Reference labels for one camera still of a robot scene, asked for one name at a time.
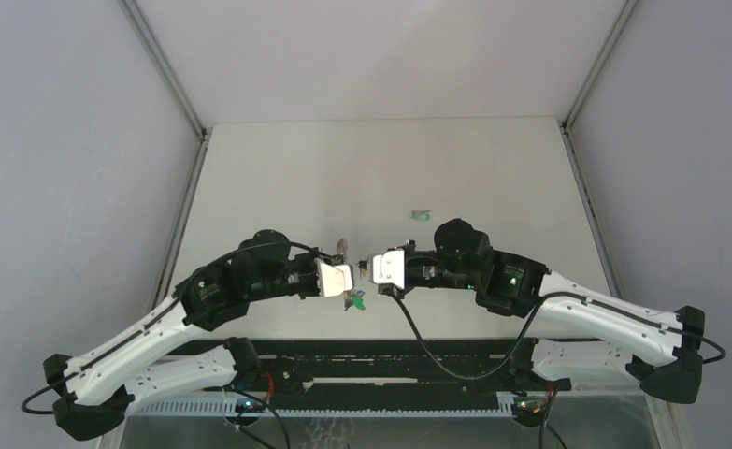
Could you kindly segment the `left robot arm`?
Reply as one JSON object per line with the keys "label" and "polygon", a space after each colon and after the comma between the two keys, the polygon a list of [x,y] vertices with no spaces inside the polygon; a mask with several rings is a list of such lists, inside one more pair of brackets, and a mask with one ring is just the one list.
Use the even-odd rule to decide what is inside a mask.
{"label": "left robot arm", "polygon": [[48,414],[63,432],[83,442],[110,432],[150,402],[210,387],[255,387],[262,364],[244,337],[229,337],[191,358],[160,360],[245,316],[253,302],[320,296],[320,267],[339,260],[275,230],[255,233],[197,268],[117,336],[83,355],[45,359],[46,388],[58,396]]}

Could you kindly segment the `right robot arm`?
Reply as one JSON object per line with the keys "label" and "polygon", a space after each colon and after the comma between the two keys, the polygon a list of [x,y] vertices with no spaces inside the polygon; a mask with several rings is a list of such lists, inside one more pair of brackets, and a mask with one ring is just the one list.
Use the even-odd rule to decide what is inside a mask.
{"label": "right robot arm", "polygon": [[586,333],[589,340],[566,348],[539,341],[514,358],[510,379],[522,389],[543,380],[613,369],[638,382],[644,393],[678,404],[696,402],[706,365],[722,360],[700,354],[705,313],[692,306],[659,311],[598,293],[541,262],[492,247],[489,237],[462,219],[438,227],[431,250],[414,241],[394,247],[382,267],[383,291],[397,300],[414,288],[470,290],[477,305],[501,316],[537,318]]}

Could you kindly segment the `key with yellow tag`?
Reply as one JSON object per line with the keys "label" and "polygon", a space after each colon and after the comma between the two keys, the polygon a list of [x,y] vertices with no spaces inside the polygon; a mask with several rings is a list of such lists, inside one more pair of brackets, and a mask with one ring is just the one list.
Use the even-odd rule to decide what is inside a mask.
{"label": "key with yellow tag", "polygon": [[367,259],[366,260],[360,260],[357,263],[357,267],[358,267],[361,275],[362,276],[366,276],[367,273],[369,272],[369,262],[368,262],[368,260]]}

